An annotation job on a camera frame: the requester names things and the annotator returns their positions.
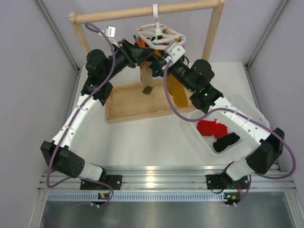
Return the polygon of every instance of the red object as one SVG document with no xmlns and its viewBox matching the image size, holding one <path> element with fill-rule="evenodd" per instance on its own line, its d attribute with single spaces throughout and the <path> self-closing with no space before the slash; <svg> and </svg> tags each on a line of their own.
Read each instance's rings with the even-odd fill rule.
<svg viewBox="0 0 304 228">
<path fill-rule="evenodd" d="M 216 121 L 201 120 L 198 122 L 197 129 L 202 136 L 214 135 L 217 139 L 228 135 L 227 127 Z"/>
</svg>

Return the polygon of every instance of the wooden frame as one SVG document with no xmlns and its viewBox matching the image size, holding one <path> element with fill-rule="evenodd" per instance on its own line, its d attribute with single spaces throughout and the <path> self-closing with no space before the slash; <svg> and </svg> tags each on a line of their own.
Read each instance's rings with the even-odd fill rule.
<svg viewBox="0 0 304 228">
<path fill-rule="evenodd" d="M 158 13 L 174 13 L 174 12 L 183 12 L 183 11 L 191 11 L 191 10 L 202 10 L 202 9 L 211 9 L 213 8 L 208 32 L 204 44 L 204 49 L 202 53 L 202 59 L 209 60 L 213 42 L 215 39 L 215 34 L 218 29 L 219 20 L 221 17 L 221 13 L 224 7 L 225 0 L 201 0 L 201 1 L 193 1 L 193 2 L 184 2 L 184 3 L 176 3 L 176 4 L 168 4 L 168 5 L 159 5 Z M 85 53 L 89 53 L 91 51 L 90 45 L 86 39 L 86 36 L 82 30 L 81 24 L 88 22 L 100 22 L 107 20 L 116 20 L 116 19 L 126 19 L 126 18 L 135 18 L 142 16 L 153 15 L 153 7 L 142 7 L 142 8 L 133 8 L 133 9 L 125 9 L 118 11 L 110 11 L 110 12 L 102 12 L 102 13 L 93 13 L 93 14 L 85 14 L 85 15 L 77 15 L 75 12 L 71 12 L 69 14 L 70 21 L 74 28 L 74 31 L 80 41 L 81 46 L 83 47 Z"/>
</svg>

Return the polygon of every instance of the wooden rack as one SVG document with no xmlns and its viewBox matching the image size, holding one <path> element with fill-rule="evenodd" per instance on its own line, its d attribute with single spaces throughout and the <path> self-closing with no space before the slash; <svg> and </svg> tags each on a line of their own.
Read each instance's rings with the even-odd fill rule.
<svg viewBox="0 0 304 228">
<path fill-rule="evenodd" d="M 218 29 L 220 16 L 224 7 L 225 0 L 203 0 L 203 1 L 193 1 L 193 2 L 184 2 L 184 3 L 176 3 L 176 4 L 168 4 L 168 5 L 159 5 L 158 13 L 174 13 L 174 12 L 183 12 L 183 11 L 191 11 L 191 10 L 202 10 L 202 9 L 210 9 L 213 8 L 209 28 L 204 44 L 202 59 L 209 60 L 209 56 L 211 54 L 212 45 L 215 39 L 215 34 Z M 93 13 L 93 14 L 85 14 L 85 15 L 77 15 L 75 12 L 71 12 L 69 14 L 71 23 L 73 25 L 74 31 L 80 41 L 81 46 L 83 47 L 85 53 L 89 53 L 91 48 L 86 39 L 84 31 L 82 30 L 81 24 L 88 22 L 100 22 L 100 21 L 108 21 L 108 20 L 116 20 L 116 19 L 125 19 L 125 18 L 135 18 L 142 16 L 153 15 L 153 7 L 142 7 L 142 8 L 133 8 L 133 9 L 125 9 L 125 10 L 117 10 L 110 12 L 102 12 L 102 13 Z M 156 83 L 156 86 L 162 86 L 162 83 Z M 117 93 L 124 92 L 124 96 L 115 96 Z M 140 102 L 136 104 L 136 107 L 133 107 L 130 100 L 136 99 L 136 94 L 142 96 L 142 87 L 138 85 L 126 85 L 114 88 L 110 98 L 106 103 L 107 109 L 107 120 L 111 123 L 121 122 L 121 121 L 129 121 L 135 120 L 139 118 L 148 118 L 152 116 L 161 116 L 172 114 L 173 112 L 170 110 L 169 105 L 165 99 L 164 95 L 157 95 L 155 93 L 164 93 L 163 90 L 153 89 L 152 93 L 149 95 L 145 95 L 145 98 L 140 99 Z M 163 97 L 162 100 L 157 100 L 155 102 L 151 102 L 151 97 Z M 136 112 L 122 112 L 122 110 L 134 110 L 136 108 Z M 187 108 L 183 108 L 182 110 L 192 110 L 194 107 L 190 104 Z"/>
</svg>

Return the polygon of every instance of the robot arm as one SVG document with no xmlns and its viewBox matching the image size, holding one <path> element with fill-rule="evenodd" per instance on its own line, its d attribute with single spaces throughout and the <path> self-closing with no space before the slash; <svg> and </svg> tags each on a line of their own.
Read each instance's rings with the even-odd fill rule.
<svg viewBox="0 0 304 228">
<path fill-rule="evenodd" d="M 142 48 L 130 44 L 123 39 L 118 43 L 119 47 L 115 50 L 115 67 L 111 76 L 114 77 L 125 67 L 140 66 L 144 61 L 151 58 L 153 49 Z M 51 157 L 59 144 L 64 132 L 67 134 L 59 145 L 52 168 L 72 178 L 89 178 L 94 181 L 103 181 L 106 172 L 102 167 L 86 162 L 77 155 L 78 144 L 83 134 L 85 134 L 89 123 L 95 113 L 102 108 L 108 99 L 113 88 L 111 83 L 107 82 L 92 97 L 90 97 L 83 107 L 80 105 L 89 95 L 95 91 L 99 85 L 106 79 L 110 72 L 113 56 L 106 57 L 103 51 L 95 49 L 88 53 L 86 69 L 88 78 L 81 91 L 76 107 L 70 117 L 60 129 L 59 133 L 51 140 L 44 141 L 41 145 L 42 154 L 49 165 Z"/>
<path fill-rule="evenodd" d="M 181 60 L 185 50 L 182 46 L 174 43 L 165 50 L 165 55 L 160 58 L 155 56 L 151 48 L 142 48 L 130 44 L 123 39 L 118 42 L 119 47 L 115 50 L 116 64 L 111 78 L 123 70 L 125 67 L 140 66 L 144 61 L 157 61 L 164 69 L 166 63 L 171 61 L 169 73 L 180 81 L 185 88 L 193 92 L 190 97 L 192 104 L 199 110 L 207 113 L 216 108 L 229 108 L 239 112 L 223 94 L 215 89 L 210 81 L 214 77 L 210 64 L 203 59 L 196 60 L 191 68 L 188 68 Z M 86 162 L 77 155 L 78 143 L 82 135 L 86 132 L 94 114 L 102 108 L 112 90 L 112 85 L 107 82 L 94 96 L 92 96 L 85 106 L 80 108 L 80 104 L 105 80 L 110 72 L 113 57 L 106 57 L 103 51 L 95 49 L 87 55 L 86 69 L 88 79 L 81 91 L 81 95 L 71 116 L 52 139 L 51 142 L 44 141 L 41 150 L 44 158 L 49 164 L 50 158 L 58 145 L 63 132 L 68 129 L 65 139 L 59 145 L 59 150 L 55 156 L 52 168 L 72 178 L 89 178 L 95 181 L 102 181 L 106 175 L 102 167 Z M 73 124 L 68 127 L 68 123 L 79 112 Z M 221 179 L 227 187 L 234 185 L 234 181 L 253 172 L 266 173 L 271 165 L 282 153 L 282 144 L 269 132 L 248 120 L 241 118 L 235 113 L 216 111 L 211 114 L 214 118 L 225 124 L 238 134 L 253 150 L 247 157 L 241 158 L 228 165 L 222 172 Z M 284 137 L 283 131 L 276 129 L 275 132 Z"/>
<path fill-rule="evenodd" d="M 244 119 L 236 114 L 243 113 L 210 84 L 214 76 L 210 64 L 206 60 L 199 59 L 191 68 L 188 68 L 179 60 L 169 68 L 169 73 L 193 92 L 190 100 L 197 109 L 204 113 L 217 108 L 234 111 L 215 111 L 210 114 L 233 130 L 252 149 L 251 154 L 229 164 L 222 172 L 221 180 L 227 188 L 232 187 L 235 181 L 254 172 L 265 174 L 282 154 L 283 144 L 269 131 L 250 122 L 250 118 Z M 276 128 L 274 132 L 282 139 L 284 138 L 284 132 L 281 129 Z"/>
</svg>

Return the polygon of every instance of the gray wall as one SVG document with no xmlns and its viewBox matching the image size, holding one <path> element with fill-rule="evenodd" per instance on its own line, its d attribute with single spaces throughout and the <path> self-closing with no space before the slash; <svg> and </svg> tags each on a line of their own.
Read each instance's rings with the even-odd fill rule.
<svg viewBox="0 0 304 228">
<path fill-rule="evenodd" d="M 250 73 L 265 116 L 272 127 L 285 131 L 294 150 L 297 169 L 294 180 L 304 203 L 304 1 L 292 0 L 283 12 Z M 291 169 L 287 151 L 280 159 Z"/>
<path fill-rule="evenodd" d="M 69 21 L 69 12 L 78 14 L 123 10 L 134 7 L 152 6 L 154 3 L 169 4 L 193 0 L 44 0 L 50 14 L 54 18 L 63 38 L 69 45 L 77 64 L 85 62 L 84 51 L 81 48 L 75 32 Z M 227 0 L 219 24 L 218 33 L 211 52 L 212 62 L 243 62 L 246 63 L 263 35 L 281 0 Z M 186 51 L 190 61 L 201 58 L 203 43 L 207 34 L 211 10 L 197 10 L 183 13 L 160 15 L 160 21 L 169 27 L 186 35 Z M 137 27 L 153 23 L 153 16 L 114 20 L 96 23 L 101 29 L 108 24 L 116 26 L 116 40 L 126 38 L 133 41 Z M 91 48 L 99 48 L 110 54 L 109 47 L 101 38 L 84 27 Z"/>
<path fill-rule="evenodd" d="M 1 1 L 0 21 L 0 226 L 23 228 L 46 170 L 40 145 L 63 123 L 75 71 L 34 1 Z"/>
</svg>

